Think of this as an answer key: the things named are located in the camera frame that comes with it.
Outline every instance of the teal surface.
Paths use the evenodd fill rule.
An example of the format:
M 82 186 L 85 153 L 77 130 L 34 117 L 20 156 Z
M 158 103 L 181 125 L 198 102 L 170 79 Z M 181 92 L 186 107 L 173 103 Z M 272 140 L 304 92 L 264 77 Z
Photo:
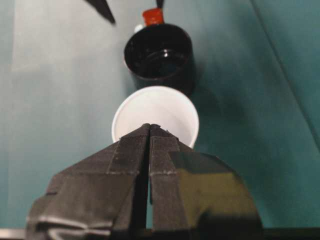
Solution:
M 54 173 L 112 143 L 135 90 L 123 47 L 155 3 L 108 3 L 116 27 L 84 1 L 1 3 L 0 228 L 23 227 Z M 243 176 L 265 227 L 318 227 L 320 3 L 253 3 L 165 2 L 193 41 L 195 149 Z

